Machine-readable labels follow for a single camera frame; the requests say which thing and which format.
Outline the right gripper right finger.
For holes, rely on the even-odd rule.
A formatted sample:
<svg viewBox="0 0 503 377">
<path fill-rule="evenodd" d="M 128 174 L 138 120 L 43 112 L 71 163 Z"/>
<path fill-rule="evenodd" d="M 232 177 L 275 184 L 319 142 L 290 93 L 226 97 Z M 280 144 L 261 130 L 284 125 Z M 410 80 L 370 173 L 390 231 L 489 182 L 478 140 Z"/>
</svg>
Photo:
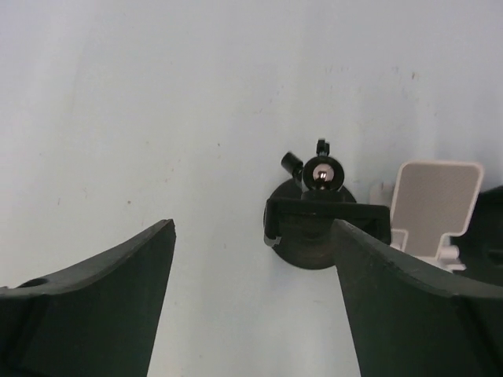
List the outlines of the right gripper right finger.
<svg viewBox="0 0 503 377">
<path fill-rule="evenodd" d="M 500 376 L 502 288 L 448 273 L 341 220 L 332 255 L 363 376 Z"/>
</svg>

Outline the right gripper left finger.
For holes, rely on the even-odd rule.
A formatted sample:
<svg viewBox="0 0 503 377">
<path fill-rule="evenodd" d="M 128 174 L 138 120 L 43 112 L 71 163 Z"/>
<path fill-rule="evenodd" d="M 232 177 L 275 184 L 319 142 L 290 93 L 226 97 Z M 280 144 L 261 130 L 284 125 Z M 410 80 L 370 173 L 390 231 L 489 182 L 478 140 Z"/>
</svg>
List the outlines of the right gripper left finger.
<svg viewBox="0 0 503 377">
<path fill-rule="evenodd" d="M 145 376 L 174 256 L 172 220 L 1 289 L 4 376 Z"/>
</svg>

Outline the white phone stand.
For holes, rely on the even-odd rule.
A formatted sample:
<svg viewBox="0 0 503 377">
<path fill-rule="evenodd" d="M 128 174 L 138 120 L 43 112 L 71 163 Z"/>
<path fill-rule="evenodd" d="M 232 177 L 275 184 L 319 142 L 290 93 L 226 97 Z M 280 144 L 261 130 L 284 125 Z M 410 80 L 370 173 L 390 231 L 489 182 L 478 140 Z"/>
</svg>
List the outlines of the white phone stand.
<svg viewBox="0 0 503 377">
<path fill-rule="evenodd" d="M 480 194 L 479 163 L 415 160 L 403 163 L 395 183 L 373 185 L 369 202 L 391 214 L 391 247 L 450 273 L 466 270 L 454 237 L 468 230 Z"/>
</svg>

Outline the black round base phone stand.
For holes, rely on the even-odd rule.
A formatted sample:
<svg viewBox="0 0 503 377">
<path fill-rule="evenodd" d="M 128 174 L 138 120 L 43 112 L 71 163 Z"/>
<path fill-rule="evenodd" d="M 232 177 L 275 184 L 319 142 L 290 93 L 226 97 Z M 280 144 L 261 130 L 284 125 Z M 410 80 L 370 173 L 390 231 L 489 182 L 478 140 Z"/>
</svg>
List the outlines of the black round base phone stand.
<svg viewBox="0 0 503 377">
<path fill-rule="evenodd" d="M 282 260 L 308 270 L 334 266 L 326 244 L 335 220 L 346 221 L 391 244 L 390 209 L 357 202 L 344 186 L 343 166 L 330 156 L 326 140 L 318 140 L 315 157 L 307 162 L 287 152 L 281 166 L 291 178 L 266 201 L 263 230 L 265 244 Z"/>
</svg>

